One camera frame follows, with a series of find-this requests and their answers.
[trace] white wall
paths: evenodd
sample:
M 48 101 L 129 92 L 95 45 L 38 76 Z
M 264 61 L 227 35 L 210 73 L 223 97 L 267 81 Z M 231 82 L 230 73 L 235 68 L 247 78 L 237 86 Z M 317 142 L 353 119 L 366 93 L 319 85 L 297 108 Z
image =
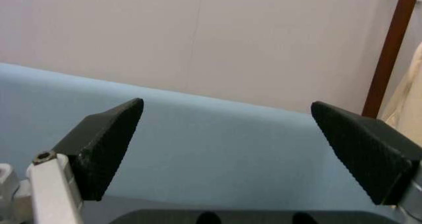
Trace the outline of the white wall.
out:
M 397 0 L 0 0 L 0 61 L 360 112 Z

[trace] hole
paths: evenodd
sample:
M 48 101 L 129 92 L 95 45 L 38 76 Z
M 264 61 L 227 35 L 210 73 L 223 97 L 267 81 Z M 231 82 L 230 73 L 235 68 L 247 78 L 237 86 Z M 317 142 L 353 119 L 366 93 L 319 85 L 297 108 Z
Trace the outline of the hole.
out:
M 40 160 L 42 160 L 42 159 L 47 158 L 49 155 L 50 155 L 50 153 L 46 151 L 46 152 L 43 152 L 40 155 L 38 155 L 37 158 L 40 159 Z
M 196 219 L 196 224 L 221 224 L 221 220 L 213 212 L 204 212 Z
M 318 224 L 308 213 L 298 212 L 293 215 L 293 224 Z

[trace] brown wooden trim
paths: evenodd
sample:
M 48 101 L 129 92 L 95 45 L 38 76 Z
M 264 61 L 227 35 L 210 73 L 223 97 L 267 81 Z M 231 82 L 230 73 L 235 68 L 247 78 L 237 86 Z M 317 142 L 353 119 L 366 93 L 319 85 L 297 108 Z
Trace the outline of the brown wooden trim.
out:
M 398 0 L 362 115 L 376 118 L 416 0 Z

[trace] textured rubber pad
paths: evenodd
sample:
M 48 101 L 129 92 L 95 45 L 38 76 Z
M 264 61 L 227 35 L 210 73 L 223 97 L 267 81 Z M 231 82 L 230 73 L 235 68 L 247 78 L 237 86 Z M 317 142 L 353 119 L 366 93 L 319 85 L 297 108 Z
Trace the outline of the textured rubber pad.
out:
M 53 148 L 69 157 L 83 200 L 101 200 L 126 153 L 143 105 L 136 98 L 89 115 Z
M 372 201 L 397 204 L 419 166 L 421 148 L 381 120 L 323 102 L 314 102 L 311 111 L 336 156 Z

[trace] beige fabric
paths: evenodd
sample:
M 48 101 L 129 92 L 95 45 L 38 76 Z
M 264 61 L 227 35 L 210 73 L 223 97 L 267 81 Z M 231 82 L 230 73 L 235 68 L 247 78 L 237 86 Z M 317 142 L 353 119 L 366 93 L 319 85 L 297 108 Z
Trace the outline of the beige fabric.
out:
M 388 102 L 381 119 L 422 146 L 422 44 Z

